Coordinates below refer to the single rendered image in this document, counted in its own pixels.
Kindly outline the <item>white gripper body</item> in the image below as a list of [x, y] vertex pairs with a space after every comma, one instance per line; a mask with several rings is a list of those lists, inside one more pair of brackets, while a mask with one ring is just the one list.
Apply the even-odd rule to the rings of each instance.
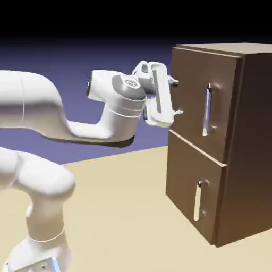
[[146, 123], [167, 128], [174, 122], [167, 67], [163, 63], [149, 62], [148, 68], [155, 96], [146, 99]]

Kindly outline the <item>brown cabinet door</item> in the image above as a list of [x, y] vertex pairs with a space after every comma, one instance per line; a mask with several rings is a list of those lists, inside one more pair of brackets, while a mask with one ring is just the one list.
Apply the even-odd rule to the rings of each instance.
[[[217, 163], [175, 132], [169, 132], [166, 195], [210, 244], [216, 244], [217, 215], [226, 170], [226, 165]], [[201, 208], [206, 215], [195, 222], [196, 185], [201, 180], [209, 181], [201, 196]]]
[[[175, 116], [172, 130], [221, 163], [226, 163], [232, 135], [234, 108], [243, 57], [186, 47], [172, 50], [172, 76], [179, 85], [171, 89], [172, 104], [182, 109]], [[208, 83], [214, 90], [211, 123], [217, 126], [202, 136], [205, 96]]]

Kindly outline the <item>brown wooden cabinet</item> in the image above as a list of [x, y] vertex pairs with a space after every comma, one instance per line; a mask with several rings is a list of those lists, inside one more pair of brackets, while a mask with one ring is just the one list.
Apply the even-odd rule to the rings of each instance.
[[243, 57], [217, 215], [217, 247], [272, 229], [272, 44], [181, 44]]

